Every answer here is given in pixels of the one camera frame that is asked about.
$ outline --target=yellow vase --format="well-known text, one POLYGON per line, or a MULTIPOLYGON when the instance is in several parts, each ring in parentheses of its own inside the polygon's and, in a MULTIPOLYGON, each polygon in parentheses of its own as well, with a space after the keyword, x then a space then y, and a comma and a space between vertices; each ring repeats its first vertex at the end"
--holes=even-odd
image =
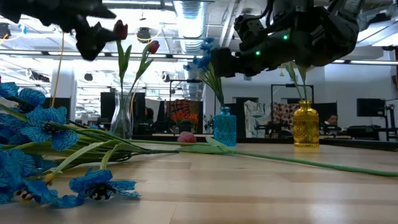
POLYGON ((300 109, 293 115, 294 145, 319 147, 319 115, 311 109, 311 101, 300 101, 300 109))

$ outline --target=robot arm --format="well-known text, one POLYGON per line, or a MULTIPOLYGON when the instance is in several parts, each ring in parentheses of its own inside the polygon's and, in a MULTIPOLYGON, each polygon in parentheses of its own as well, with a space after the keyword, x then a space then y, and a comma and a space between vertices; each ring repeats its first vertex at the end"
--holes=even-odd
POLYGON ((0 15, 18 23, 21 15, 32 16, 45 26, 57 24, 69 33, 76 31, 76 46, 85 60, 94 60, 107 42, 119 40, 100 23, 90 27, 87 16, 114 19, 102 0, 0 0, 0 15))
POLYGON ((269 0, 261 16, 236 18, 240 52, 231 56, 227 48, 212 50, 216 74, 233 77, 238 72, 250 77, 292 60, 306 67, 325 66, 354 50, 359 33, 356 18, 363 4, 364 0, 332 0, 325 9, 314 7, 313 0, 269 0), (260 18, 266 14, 268 26, 263 28, 260 18))

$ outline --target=pink object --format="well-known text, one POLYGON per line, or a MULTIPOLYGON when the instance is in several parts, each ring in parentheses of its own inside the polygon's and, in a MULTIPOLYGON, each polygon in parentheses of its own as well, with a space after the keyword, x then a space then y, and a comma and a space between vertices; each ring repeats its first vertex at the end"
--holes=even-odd
POLYGON ((178 137, 177 141, 178 142, 187 142, 187 143, 196 143, 197 139, 192 133, 184 131, 184 132, 180 133, 180 137, 178 137))

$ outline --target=clear glass vase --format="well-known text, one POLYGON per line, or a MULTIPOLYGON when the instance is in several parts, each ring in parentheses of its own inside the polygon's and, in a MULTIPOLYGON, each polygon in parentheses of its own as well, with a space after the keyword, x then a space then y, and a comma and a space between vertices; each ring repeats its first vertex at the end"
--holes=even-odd
POLYGON ((227 145, 236 145, 236 116, 227 106, 221 107, 220 115, 214 117, 214 139, 227 145))
POLYGON ((115 93, 115 110, 112 117, 111 131, 123 139, 132 137, 132 121, 130 113, 132 93, 115 93))
POLYGON ((311 109, 311 101, 300 101, 300 109, 293 115, 294 145, 319 147, 319 115, 311 109))

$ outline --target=table surface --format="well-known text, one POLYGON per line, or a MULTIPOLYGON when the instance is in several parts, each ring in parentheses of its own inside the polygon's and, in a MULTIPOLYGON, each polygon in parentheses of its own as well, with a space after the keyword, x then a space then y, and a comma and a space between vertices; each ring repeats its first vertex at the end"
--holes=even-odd
MULTIPOLYGON (((153 149, 173 146, 146 145, 153 149)), ((240 144, 238 150, 368 169, 398 171, 397 153, 320 146, 240 144)), ((398 223, 398 180, 252 157, 162 154, 109 166, 114 179, 137 181, 140 200, 88 199, 80 207, 0 206, 1 223, 300 224, 398 223)), ((57 177, 53 187, 70 194, 68 181, 87 167, 57 177)))

